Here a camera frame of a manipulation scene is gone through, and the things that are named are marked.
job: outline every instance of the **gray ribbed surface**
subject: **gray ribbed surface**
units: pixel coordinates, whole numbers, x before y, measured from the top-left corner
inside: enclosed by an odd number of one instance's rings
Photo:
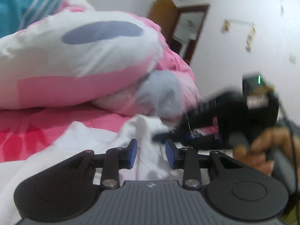
[[[18,225],[46,225],[22,220]],[[126,181],[104,191],[86,213],[53,225],[250,225],[228,219],[207,205],[199,192],[182,189],[177,181]],[[255,225],[282,225],[278,219]]]

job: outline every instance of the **screw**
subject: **screw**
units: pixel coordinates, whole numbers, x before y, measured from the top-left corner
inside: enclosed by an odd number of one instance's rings
[[[188,179],[187,181],[185,181],[185,185],[188,187],[197,187],[200,185],[200,182],[198,180],[195,179]]]
[[[105,187],[115,187],[117,185],[117,181],[114,179],[106,179],[102,182]]]

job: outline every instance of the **white logo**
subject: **white logo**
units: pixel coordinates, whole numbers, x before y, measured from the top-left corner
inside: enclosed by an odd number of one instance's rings
[[[155,186],[156,186],[156,184],[154,184],[154,183],[148,184],[148,187],[149,187],[149,188],[154,188]]]

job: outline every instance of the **teal striped fabric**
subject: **teal striped fabric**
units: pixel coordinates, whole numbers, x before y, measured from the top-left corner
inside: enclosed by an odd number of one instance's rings
[[[51,15],[62,0],[0,0],[0,38]]]

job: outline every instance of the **gray handle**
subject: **gray handle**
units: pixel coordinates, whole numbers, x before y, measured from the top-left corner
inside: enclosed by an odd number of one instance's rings
[[[232,132],[229,135],[229,145],[235,148],[237,145],[245,145],[248,150],[250,144],[242,132]],[[272,177],[279,180],[287,189],[289,195],[296,192],[296,177],[294,167],[287,157],[276,147],[266,151],[266,160],[275,161]]]

